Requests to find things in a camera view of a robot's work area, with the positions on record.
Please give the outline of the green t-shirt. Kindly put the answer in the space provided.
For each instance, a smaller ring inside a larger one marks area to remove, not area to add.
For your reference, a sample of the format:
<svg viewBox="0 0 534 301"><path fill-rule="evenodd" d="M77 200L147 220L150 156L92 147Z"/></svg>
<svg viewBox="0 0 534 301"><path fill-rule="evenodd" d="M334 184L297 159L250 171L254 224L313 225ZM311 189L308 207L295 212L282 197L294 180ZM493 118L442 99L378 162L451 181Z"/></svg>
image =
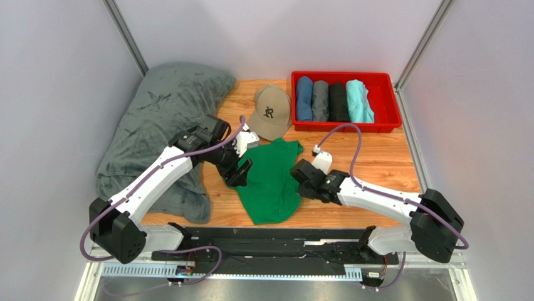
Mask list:
<svg viewBox="0 0 534 301"><path fill-rule="evenodd" d="M299 184L290 171L303 146L282 138L246 151L241 164L251 160L247 185L237 187L239 199L255 225L282 223L297 211L301 197Z"/></svg>

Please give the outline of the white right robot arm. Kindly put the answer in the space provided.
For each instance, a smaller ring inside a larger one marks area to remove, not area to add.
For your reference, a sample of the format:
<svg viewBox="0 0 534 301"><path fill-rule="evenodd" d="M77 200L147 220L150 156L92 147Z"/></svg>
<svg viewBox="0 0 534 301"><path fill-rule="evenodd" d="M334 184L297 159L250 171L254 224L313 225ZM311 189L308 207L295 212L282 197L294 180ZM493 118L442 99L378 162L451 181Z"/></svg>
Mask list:
<svg viewBox="0 0 534 301"><path fill-rule="evenodd" d="M399 222L395 227L366 228L360 242L378 255L418 251L430 260L448 263L455 250L468 247L461 236L462 217L435 189L428 188L422 194L387 189L353 180L338 170L325 174L304 159L290 174L299 183L298 194L304 198L363 208Z"/></svg>

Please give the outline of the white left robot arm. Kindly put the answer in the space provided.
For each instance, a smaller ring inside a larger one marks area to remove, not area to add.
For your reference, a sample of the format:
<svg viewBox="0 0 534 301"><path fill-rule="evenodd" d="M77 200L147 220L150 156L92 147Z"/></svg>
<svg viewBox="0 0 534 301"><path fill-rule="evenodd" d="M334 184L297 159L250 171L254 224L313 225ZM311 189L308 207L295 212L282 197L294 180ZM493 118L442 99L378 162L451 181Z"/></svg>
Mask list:
<svg viewBox="0 0 534 301"><path fill-rule="evenodd" d="M245 187L253 162L240 160L257 146L259 137L246 125L244 116L235 132L213 115L207 115L200 125L180 131L136 180L108 200L97 198L91 203L90 224L80 239L82 255L91 261L104 261L85 250L87 238L108 253L107 260L122 264L146 253L171 254L178 250L186 232L174 224L161 230L142 226L149 209L173 183L203 162L216 167L225 185Z"/></svg>

